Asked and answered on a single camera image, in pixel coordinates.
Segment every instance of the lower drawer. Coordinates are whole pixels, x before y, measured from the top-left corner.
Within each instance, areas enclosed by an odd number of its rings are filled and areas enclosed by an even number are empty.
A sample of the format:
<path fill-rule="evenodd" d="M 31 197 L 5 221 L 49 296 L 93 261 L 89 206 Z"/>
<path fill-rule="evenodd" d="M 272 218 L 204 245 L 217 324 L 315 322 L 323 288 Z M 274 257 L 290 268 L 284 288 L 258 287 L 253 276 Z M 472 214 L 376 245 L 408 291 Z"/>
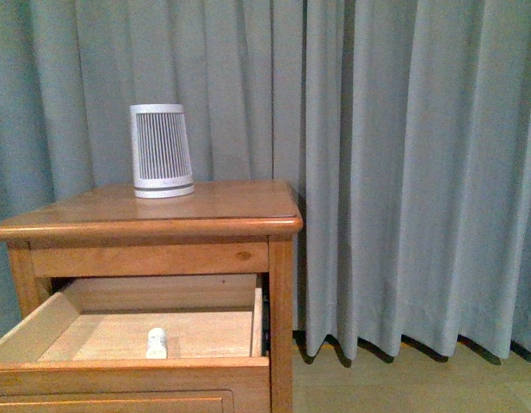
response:
<path fill-rule="evenodd" d="M 68 394 L 0 398 L 0 413 L 233 413 L 230 391 Z"/>
<path fill-rule="evenodd" d="M 166 329 L 165 360 L 145 359 L 154 327 Z M 0 340 L 0 411 L 267 413 L 269 404 L 255 274 L 75 280 Z"/>

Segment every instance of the white cylinder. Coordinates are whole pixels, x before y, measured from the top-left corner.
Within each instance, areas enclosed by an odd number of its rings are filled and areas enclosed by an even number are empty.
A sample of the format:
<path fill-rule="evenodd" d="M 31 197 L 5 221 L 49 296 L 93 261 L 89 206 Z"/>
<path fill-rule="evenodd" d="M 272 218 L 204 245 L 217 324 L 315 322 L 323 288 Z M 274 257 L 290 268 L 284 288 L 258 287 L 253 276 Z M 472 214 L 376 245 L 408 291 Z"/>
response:
<path fill-rule="evenodd" d="M 139 198 L 194 192 L 182 105 L 133 105 L 133 184 Z"/>
<path fill-rule="evenodd" d="M 148 332 L 148 343 L 146 345 L 147 359 L 167 359 L 168 341 L 164 329 L 159 327 Z"/>

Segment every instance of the wooden floor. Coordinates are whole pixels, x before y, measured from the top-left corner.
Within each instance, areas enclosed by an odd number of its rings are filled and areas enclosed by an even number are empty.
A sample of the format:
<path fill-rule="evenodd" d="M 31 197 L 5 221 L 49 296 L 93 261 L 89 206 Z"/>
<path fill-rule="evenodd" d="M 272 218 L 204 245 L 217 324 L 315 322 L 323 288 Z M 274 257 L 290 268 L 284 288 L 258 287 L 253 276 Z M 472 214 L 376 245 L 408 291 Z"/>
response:
<path fill-rule="evenodd" d="M 447 362 L 404 345 L 392 364 L 359 348 L 351 367 L 323 346 L 312 364 L 293 351 L 295 413 L 531 412 L 531 364 L 501 366 L 458 344 Z"/>

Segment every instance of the nightstand top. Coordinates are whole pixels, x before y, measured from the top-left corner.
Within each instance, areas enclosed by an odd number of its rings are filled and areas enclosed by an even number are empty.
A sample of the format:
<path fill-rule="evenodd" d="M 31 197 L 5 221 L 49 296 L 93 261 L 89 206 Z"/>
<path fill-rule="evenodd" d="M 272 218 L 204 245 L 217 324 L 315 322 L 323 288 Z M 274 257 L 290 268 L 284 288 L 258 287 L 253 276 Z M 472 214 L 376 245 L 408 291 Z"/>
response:
<path fill-rule="evenodd" d="M 6 219 L 0 240 L 276 235 L 301 226 L 284 181 L 197 182 L 193 194 L 154 200 L 117 184 Z"/>

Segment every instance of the white heater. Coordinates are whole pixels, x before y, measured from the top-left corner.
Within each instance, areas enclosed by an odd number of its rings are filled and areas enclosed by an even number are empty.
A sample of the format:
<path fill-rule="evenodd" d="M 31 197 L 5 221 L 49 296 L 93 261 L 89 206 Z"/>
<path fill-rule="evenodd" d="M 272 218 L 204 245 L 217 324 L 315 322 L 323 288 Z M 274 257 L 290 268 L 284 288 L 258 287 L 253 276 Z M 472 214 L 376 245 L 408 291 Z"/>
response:
<path fill-rule="evenodd" d="M 194 192 L 182 105 L 133 105 L 133 183 L 139 198 Z"/>

